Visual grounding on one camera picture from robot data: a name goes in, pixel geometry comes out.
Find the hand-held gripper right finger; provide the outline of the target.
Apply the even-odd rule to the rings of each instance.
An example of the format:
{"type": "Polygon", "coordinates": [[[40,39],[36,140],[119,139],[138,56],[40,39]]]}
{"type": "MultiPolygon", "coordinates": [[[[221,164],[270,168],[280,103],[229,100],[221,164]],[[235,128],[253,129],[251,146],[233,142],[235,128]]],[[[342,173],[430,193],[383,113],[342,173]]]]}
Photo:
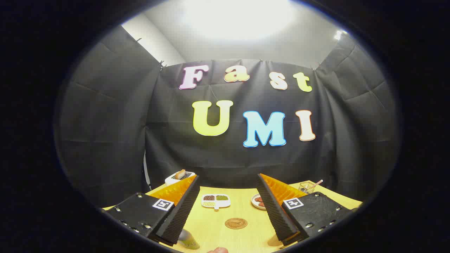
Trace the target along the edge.
{"type": "Polygon", "coordinates": [[[322,192],[307,194],[262,173],[257,178],[257,191],[284,246],[323,234],[354,212],[322,192]]]}

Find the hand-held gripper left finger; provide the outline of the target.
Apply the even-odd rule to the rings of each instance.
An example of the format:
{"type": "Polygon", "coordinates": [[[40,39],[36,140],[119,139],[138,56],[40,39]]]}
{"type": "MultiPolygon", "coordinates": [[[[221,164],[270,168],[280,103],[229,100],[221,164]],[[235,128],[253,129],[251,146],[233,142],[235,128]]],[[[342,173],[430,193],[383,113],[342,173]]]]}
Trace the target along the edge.
{"type": "Polygon", "coordinates": [[[172,246],[178,241],[199,191],[198,176],[193,175],[151,194],[132,194],[105,214],[135,234],[172,246]]]}

